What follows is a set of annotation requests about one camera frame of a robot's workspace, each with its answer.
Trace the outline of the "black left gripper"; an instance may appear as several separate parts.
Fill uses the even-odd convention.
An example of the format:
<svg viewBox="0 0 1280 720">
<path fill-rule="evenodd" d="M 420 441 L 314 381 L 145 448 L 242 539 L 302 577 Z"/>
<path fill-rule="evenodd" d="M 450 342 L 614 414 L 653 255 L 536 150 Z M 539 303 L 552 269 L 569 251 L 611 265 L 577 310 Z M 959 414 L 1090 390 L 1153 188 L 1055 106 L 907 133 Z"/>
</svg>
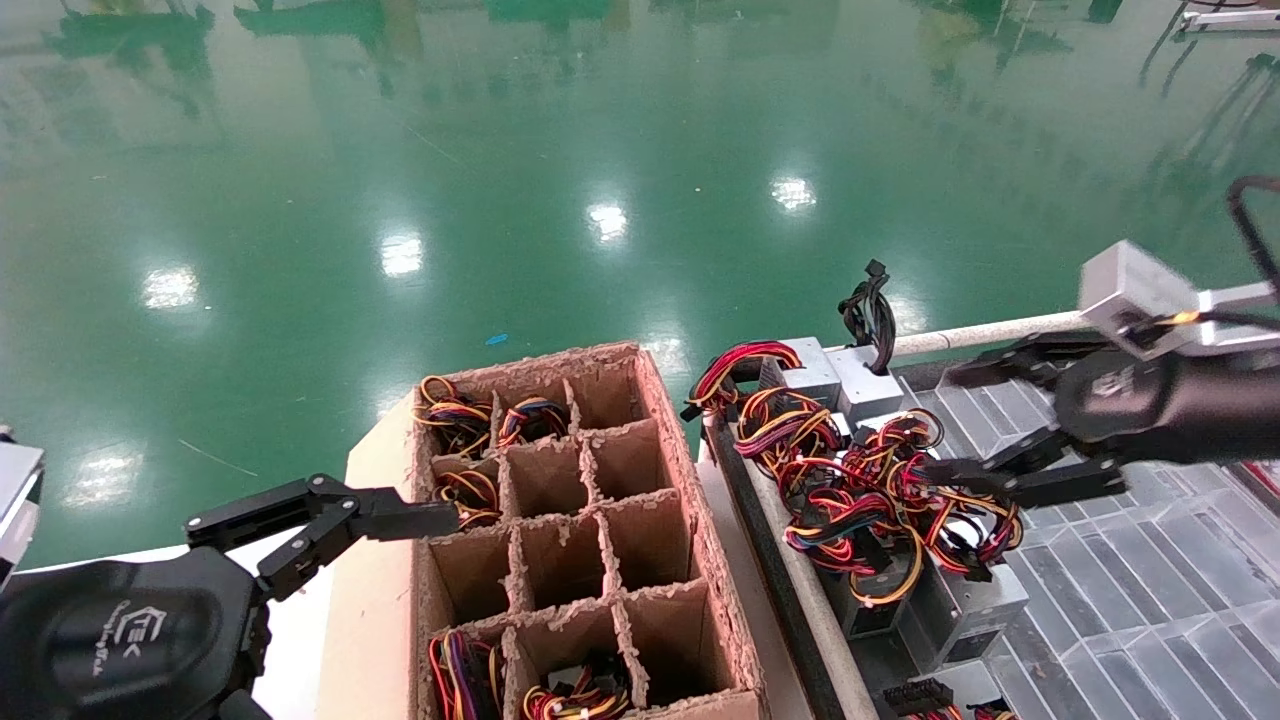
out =
<svg viewBox="0 0 1280 720">
<path fill-rule="evenodd" d="M 3 591 L 5 719 L 273 720 L 257 579 L 204 548 L 22 573 Z"/>
</svg>

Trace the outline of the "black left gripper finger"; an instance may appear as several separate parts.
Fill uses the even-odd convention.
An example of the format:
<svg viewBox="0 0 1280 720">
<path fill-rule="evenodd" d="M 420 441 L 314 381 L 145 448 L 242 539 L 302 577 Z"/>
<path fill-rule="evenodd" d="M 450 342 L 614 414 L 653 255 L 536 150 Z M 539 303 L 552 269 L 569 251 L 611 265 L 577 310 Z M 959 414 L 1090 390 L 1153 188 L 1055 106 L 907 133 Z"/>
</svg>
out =
<svg viewBox="0 0 1280 720">
<path fill-rule="evenodd" d="M 316 474 L 191 518 L 186 541 L 192 550 L 225 553 L 294 530 L 257 570 L 262 593 L 283 601 L 361 539 L 419 541 L 458 529 L 460 516 L 451 503 L 407 502 L 392 487 L 352 488 Z"/>
</svg>

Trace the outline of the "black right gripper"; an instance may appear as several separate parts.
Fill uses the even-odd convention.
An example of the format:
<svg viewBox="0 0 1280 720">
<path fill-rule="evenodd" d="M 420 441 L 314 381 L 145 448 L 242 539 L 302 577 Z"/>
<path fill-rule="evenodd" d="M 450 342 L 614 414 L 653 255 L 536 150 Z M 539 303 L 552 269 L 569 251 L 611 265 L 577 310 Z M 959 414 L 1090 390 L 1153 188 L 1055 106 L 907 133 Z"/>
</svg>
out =
<svg viewBox="0 0 1280 720">
<path fill-rule="evenodd" d="M 945 379 L 954 386 L 1024 380 L 1055 389 L 1061 430 L 1038 429 L 987 459 L 927 461 L 925 483 L 1036 509 L 1125 495 L 1116 460 L 1277 459 L 1277 351 L 1140 361 L 1120 350 L 1097 352 L 1103 348 L 1101 333 L 1032 333 L 951 366 Z M 1075 448 L 1071 437 L 1108 456 L 1064 465 Z"/>
</svg>

